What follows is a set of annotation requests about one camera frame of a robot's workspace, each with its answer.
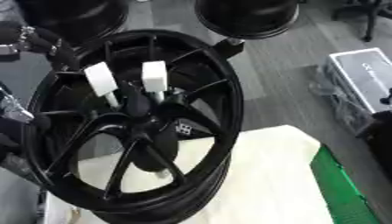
rim lip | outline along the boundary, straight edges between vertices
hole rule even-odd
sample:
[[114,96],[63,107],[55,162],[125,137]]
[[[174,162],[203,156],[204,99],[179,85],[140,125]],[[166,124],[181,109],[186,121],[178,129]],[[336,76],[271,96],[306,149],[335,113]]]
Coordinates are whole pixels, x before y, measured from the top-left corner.
[[[128,212],[130,209],[137,210],[140,207],[156,207],[157,204],[159,205],[162,202],[165,202],[170,197],[179,196],[182,193],[188,192],[193,188],[194,185],[201,184],[208,176],[212,175],[214,171],[221,165],[221,164],[209,164],[207,160],[220,160],[223,163],[227,157],[230,155],[230,151],[234,146],[235,140],[238,137],[238,134],[241,130],[242,126],[242,115],[243,115],[243,96],[242,96],[242,89],[240,86],[240,82],[233,70],[233,68],[228,64],[228,62],[223,59],[210,45],[198,40],[195,37],[188,36],[183,33],[179,33],[176,31],[163,31],[163,30],[140,30],[140,31],[128,31],[124,33],[118,33],[112,36],[107,36],[106,38],[101,38],[96,40],[94,44],[99,48],[103,43],[106,41],[117,39],[115,42],[122,42],[132,37],[139,36],[142,37],[143,35],[164,35],[166,37],[175,38],[175,39],[182,39],[184,43],[187,43],[189,46],[203,48],[205,51],[205,56],[208,57],[214,65],[219,70],[218,74],[226,76],[225,78],[230,80],[230,86],[232,91],[230,91],[230,98],[232,101],[230,102],[230,106],[232,107],[231,113],[234,120],[228,126],[230,130],[227,132],[227,141],[225,143],[215,143],[215,145],[210,149],[210,151],[216,151],[213,155],[208,153],[200,163],[194,167],[190,172],[186,174],[186,176],[193,181],[188,181],[187,183],[183,184],[181,187],[173,187],[170,185],[166,185],[160,187],[158,189],[150,190],[147,192],[136,193],[147,197],[145,193],[155,192],[156,190],[160,190],[161,193],[164,193],[164,197],[156,197],[155,199],[151,200],[134,200],[135,198],[127,198],[119,201],[108,201],[108,203],[95,203],[95,202],[103,202],[103,199],[97,199],[92,203],[91,201],[84,201],[84,199],[79,199],[78,197],[68,197],[69,192],[64,192],[66,189],[69,189],[64,186],[55,186],[53,182],[45,175],[44,166],[39,163],[37,160],[38,154],[35,153],[35,146],[38,145],[37,140],[35,139],[34,130],[31,127],[23,127],[22,131],[22,139],[23,139],[23,146],[26,148],[26,155],[27,161],[31,167],[32,172],[38,179],[38,181],[47,188],[51,193],[58,196],[59,198],[66,200],[67,202],[74,204],[78,207],[83,207],[89,210],[94,211],[103,211],[103,212]],[[79,56],[83,56],[82,53],[85,53],[85,48],[81,48],[78,51]],[[49,73],[38,85],[37,90],[34,93],[34,96],[31,98],[29,103],[28,109],[30,111],[36,111],[41,107],[41,100],[42,93],[47,93],[47,91],[51,88],[51,86],[57,81],[55,75],[53,73]]]
[[282,24],[281,26],[277,27],[274,30],[270,31],[259,31],[259,32],[251,32],[251,33],[232,33],[231,31],[227,31],[226,29],[220,28],[217,24],[213,24],[206,19],[201,11],[200,11],[200,0],[196,0],[195,4],[195,11],[196,11],[196,16],[198,17],[199,21],[209,30],[216,32],[220,35],[233,38],[233,39],[267,39],[267,38],[272,38],[275,37],[279,34],[282,34],[286,31],[288,31],[297,21],[298,16],[299,16],[299,5],[297,5],[297,8],[292,16],[292,18],[287,21],[285,24]]

box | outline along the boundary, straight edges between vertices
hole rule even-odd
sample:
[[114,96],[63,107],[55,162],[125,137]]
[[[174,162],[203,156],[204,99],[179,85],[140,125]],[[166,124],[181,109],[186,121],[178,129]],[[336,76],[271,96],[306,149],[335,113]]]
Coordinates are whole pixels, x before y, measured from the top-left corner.
[[392,63],[379,48],[333,53],[318,69],[312,89],[329,98],[336,117],[359,135],[373,115],[390,110],[380,99],[392,88]]

wheel spoke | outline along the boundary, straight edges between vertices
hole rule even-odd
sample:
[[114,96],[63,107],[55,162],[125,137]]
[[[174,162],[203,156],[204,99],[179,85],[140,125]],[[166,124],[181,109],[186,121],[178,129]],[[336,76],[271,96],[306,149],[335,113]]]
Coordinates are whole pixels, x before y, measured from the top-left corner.
[[175,58],[175,59],[172,59],[171,60],[171,62],[170,62],[170,65],[175,65],[176,63],[178,63],[179,61],[181,61],[181,60],[183,60],[183,59],[185,59],[185,58],[187,58],[187,57],[189,57],[189,56],[192,56],[192,55],[194,55],[195,53],[199,53],[199,52],[201,52],[202,51],[202,49],[195,49],[195,50],[192,50],[192,51],[190,51],[190,52],[186,52],[186,53],[183,53],[183,54],[181,54],[181,55],[179,55],[177,58]]
[[130,163],[132,162],[132,151],[137,147],[138,144],[141,143],[141,139],[131,139],[127,143],[123,144],[124,152],[120,156],[115,169],[110,176],[108,184],[106,185],[105,193],[103,194],[103,198],[105,200],[109,200],[115,196],[118,196],[121,193],[121,182],[123,180],[123,176],[127,171]]
[[40,112],[43,116],[83,116],[83,114],[77,110],[54,110],[47,112]]
[[224,131],[216,122],[213,122],[190,105],[177,102],[165,103],[161,106],[160,113],[161,116],[169,119],[170,122],[183,118],[207,128],[216,137],[223,137],[224,135]]
[[106,41],[105,42],[105,61],[106,63],[110,64],[110,62],[112,61],[112,52],[111,52],[111,46],[112,46],[112,42],[110,41]]
[[174,181],[182,184],[186,182],[186,176],[184,173],[176,166],[170,159],[168,159],[165,154],[155,145],[152,141],[146,141],[149,147],[146,147],[147,153],[149,153],[157,162],[162,166],[166,167],[167,170],[173,176]]
[[56,72],[56,75],[61,76],[84,76],[84,73],[76,73],[76,72]]
[[149,58],[151,61],[154,61],[156,59],[156,54],[155,54],[155,41],[157,40],[157,36],[151,36],[149,39]]
[[228,87],[228,80],[219,80],[204,87],[200,87],[191,93],[186,95],[186,99],[188,103],[193,103],[197,99],[202,98],[203,96],[213,95],[215,93],[221,93]]
[[101,115],[91,122],[85,121],[67,141],[65,149],[46,170],[47,174],[52,177],[63,177],[68,172],[71,159],[85,142],[102,133],[119,137],[118,132],[113,131],[114,127],[110,129],[102,127],[111,123],[124,123],[127,119],[126,115],[113,113]]

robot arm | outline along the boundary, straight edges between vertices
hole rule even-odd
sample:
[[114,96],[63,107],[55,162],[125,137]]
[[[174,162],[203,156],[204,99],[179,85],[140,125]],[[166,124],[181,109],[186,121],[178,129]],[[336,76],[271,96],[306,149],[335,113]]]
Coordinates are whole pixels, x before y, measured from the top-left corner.
[[[56,34],[16,22],[0,22],[0,61],[19,60],[21,52],[45,54],[53,70],[79,70],[72,47]],[[19,123],[34,123],[36,117],[24,109],[0,81],[0,116]]]
[[[16,22],[0,22],[0,62],[19,60],[21,52],[44,54],[54,71],[79,70],[74,50],[56,34],[41,28],[22,26]],[[42,115],[33,115],[22,107],[18,99],[0,81],[0,126],[7,130],[7,133],[2,134],[18,141],[23,124],[36,125],[45,130],[50,127],[50,120]],[[0,148],[0,166],[36,183],[25,159],[19,156],[19,146],[16,149],[10,148],[0,139]]]

office chair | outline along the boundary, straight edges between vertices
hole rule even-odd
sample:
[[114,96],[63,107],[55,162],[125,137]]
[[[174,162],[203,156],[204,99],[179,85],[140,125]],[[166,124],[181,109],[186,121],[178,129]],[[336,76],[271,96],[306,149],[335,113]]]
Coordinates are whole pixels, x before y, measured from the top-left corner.
[[341,14],[346,12],[359,12],[365,14],[367,16],[367,30],[362,40],[370,42],[373,39],[377,17],[380,16],[392,19],[392,4],[386,3],[385,0],[358,0],[358,2],[359,3],[357,4],[338,8],[333,12],[332,19],[337,20]]

